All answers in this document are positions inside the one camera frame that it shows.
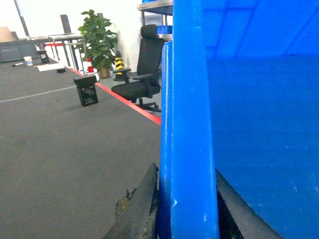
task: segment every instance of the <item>plant pot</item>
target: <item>plant pot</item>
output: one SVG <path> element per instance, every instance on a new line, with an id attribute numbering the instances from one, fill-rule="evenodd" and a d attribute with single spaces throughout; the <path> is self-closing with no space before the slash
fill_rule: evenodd
<path id="1" fill-rule="evenodd" d="M 99 78 L 109 78 L 111 76 L 110 69 L 102 68 L 98 71 Z"/>

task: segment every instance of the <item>black office chair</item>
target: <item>black office chair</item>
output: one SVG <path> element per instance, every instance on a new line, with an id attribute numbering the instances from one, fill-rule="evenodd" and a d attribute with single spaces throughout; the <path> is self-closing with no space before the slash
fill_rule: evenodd
<path id="1" fill-rule="evenodd" d="M 131 69 L 121 69 L 113 71 L 121 72 L 125 84 L 113 86 L 111 90 L 123 98 L 136 103 L 139 99 L 140 108 L 148 111 L 160 112 L 156 102 L 143 104 L 142 97 L 152 98 L 153 95 L 160 92 L 159 85 L 159 66 L 161 53 L 165 43 L 164 39 L 157 36 L 157 26 L 154 24 L 146 25 L 141 28 L 141 46 L 139 61 L 137 67 L 137 75 L 133 77 L 135 82 L 129 82 L 127 72 Z"/>

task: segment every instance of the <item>office chair backrest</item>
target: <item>office chair backrest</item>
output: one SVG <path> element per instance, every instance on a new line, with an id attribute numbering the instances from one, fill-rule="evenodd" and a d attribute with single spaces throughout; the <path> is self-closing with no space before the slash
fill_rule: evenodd
<path id="1" fill-rule="evenodd" d="M 157 36 L 157 26 L 154 24 L 142 26 L 141 35 L 137 73 L 138 75 L 154 74 L 150 83 L 153 86 L 159 86 L 159 66 L 165 40 Z"/>

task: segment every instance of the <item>potted plant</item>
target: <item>potted plant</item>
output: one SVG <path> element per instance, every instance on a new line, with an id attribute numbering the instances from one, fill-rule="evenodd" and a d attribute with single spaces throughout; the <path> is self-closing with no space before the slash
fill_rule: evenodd
<path id="1" fill-rule="evenodd" d="M 85 57 L 91 59 L 92 65 L 98 71 L 100 78 L 110 76 L 110 68 L 115 62 L 115 43 L 118 42 L 117 33 L 112 32 L 107 27 L 112 23 L 109 19 L 102 17 L 93 10 L 84 11 L 82 15 L 87 15 L 83 20 L 83 26 L 78 30 L 84 36 L 86 45 Z M 78 45 L 80 53 L 84 53 L 82 45 Z"/>

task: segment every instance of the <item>blue bin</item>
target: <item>blue bin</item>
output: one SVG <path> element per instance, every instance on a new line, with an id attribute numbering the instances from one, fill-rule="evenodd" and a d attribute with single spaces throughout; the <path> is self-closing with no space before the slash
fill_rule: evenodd
<path id="1" fill-rule="evenodd" d="M 142 3 L 147 3 L 147 2 L 151 2 L 151 1 L 156 1 L 156 0 L 142 0 Z"/>
<path id="2" fill-rule="evenodd" d="M 173 26 L 160 25 L 157 28 L 157 33 L 158 34 L 172 34 L 172 32 L 173 32 Z"/>
<path id="3" fill-rule="evenodd" d="M 173 11 L 172 237 L 218 238 L 215 163 L 284 238 L 317 238 L 319 1 L 174 0 Z"/>

